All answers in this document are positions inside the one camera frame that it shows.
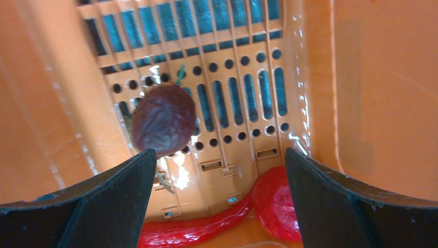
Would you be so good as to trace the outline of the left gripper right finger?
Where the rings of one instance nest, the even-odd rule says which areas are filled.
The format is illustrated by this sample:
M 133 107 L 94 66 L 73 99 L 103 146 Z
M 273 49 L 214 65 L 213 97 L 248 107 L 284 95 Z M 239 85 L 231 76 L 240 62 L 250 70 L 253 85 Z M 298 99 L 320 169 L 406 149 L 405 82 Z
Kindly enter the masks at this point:
M 285 152 L 305 247 L 437 247 L 437 202 L 386 191 Z

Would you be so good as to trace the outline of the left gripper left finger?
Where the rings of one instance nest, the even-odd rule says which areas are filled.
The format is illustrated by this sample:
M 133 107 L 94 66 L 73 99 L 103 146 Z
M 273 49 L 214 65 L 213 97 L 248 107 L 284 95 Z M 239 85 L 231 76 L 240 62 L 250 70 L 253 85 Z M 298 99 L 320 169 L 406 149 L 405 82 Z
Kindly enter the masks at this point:
M 33 201 L 1 205 L 1 247 L 137 247 L 157 157 L 121 164 Z

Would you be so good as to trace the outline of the orange plastic basket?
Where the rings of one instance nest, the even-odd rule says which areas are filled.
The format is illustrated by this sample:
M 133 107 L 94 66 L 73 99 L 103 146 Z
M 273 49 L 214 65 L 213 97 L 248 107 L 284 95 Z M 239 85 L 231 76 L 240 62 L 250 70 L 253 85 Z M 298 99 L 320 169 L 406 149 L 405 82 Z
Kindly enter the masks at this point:
M 135 156 L 76 2 L 1 1 L 1 205 Z M 310 153 L 289 148 L 437 202 L 437 1 L 302 3 Z M 253 207 L 187 247 L 305 246 L 269 235 Z

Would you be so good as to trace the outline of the red toy tomato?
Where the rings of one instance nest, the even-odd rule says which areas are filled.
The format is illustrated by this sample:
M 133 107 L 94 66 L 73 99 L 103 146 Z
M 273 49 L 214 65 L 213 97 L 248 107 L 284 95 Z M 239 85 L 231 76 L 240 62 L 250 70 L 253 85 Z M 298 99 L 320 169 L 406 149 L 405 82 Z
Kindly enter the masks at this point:
M 284 166 L 259 176 L 252 197 L 256 218 L 269 235 L 284 241 L 302 241 Z

